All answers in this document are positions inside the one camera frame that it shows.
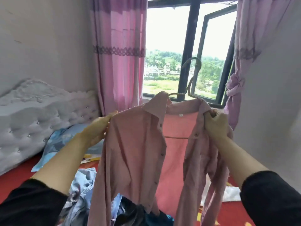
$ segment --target upholstered headboard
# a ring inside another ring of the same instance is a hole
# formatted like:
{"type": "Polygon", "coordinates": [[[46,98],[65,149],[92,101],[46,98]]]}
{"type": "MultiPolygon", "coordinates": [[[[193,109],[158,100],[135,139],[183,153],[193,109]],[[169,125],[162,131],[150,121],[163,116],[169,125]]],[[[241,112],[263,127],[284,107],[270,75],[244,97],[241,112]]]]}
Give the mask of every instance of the upholstered headboard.
{"type": "Polygon", "coordinates": [[[98,116],[94,91],[69,93],[25,80],[0,98],[0,175],[40,152],[55,130],[98,116]]]}

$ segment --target sky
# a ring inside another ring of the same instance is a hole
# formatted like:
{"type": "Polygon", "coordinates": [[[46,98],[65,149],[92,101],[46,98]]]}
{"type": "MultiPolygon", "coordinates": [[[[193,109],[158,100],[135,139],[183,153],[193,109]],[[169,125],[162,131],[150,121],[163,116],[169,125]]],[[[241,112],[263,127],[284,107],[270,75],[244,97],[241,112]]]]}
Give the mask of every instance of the sky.
{"type": "MultiPolygon", "coordinates": [[[[198,53],[204,16],[228,7],[223,3],[201,4],[193,54],[198,53]]],[[[189,6],[148,9],[146,49],[183,53],[189,6]]],[[[209,20],[202,56],[226,59],[236,19],[236,11],[209,20]]]]}

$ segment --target clothes hanger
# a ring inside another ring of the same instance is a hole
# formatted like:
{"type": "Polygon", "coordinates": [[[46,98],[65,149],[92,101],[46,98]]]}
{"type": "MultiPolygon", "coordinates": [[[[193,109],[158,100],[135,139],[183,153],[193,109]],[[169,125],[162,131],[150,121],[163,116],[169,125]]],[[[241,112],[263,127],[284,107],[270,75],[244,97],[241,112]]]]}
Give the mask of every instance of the clothes hanger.
{"type": "MultiPolygon", "coordinates": [[[[190,62],[193,59],[196,60],[195,65],[194,65],[196,70],[194,70],[194,71],[197,71],[197,73],[198,73],[201,70],[201,67],[202,67],[202,62],[198,57],[191,57],[188,60],[186,60],[186,62],[181,67],[181,70],[187,65],[188,62],[190,62]]],[[[190,88],[191,88],[192,81],[193,81],[193,77],[190,79],[189,84],[188,84],[188,86],[187,86],[184,93],[170,93],[168,96],[171,96],[171,95],[186,95],[186,93],[188,93],[189,97],[198,98],[197,96],[194,96],[194,95],[190,94],[190,88]]]]}

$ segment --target left hand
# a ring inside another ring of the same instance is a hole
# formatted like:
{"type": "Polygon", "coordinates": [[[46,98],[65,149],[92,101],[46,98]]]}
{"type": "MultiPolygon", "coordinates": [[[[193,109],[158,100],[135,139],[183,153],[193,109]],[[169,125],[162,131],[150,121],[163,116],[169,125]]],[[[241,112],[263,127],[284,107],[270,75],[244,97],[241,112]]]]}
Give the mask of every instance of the left hand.
{"type": "Polygon", "coordinates": [[[114,111],[106,117],[96,118],[80,133],[80,136],[87,143],[88,148],[94,146],[100,140],[104,139],[110,125],[109,121],[117,113],[118,111],[114,111]]]}

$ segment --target right hand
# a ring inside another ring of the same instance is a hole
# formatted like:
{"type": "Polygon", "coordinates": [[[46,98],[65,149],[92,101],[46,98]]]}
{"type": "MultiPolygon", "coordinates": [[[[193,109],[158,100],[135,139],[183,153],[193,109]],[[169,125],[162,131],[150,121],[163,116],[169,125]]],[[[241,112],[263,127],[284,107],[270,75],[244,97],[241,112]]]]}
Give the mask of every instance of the right hand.
{"type": "Polygon", "coordinates": [[[229,131],[228,117],[223,112],[212,109],[204,114],[205,129],[210,138],[218,141],[227,137],[229,131]]]}

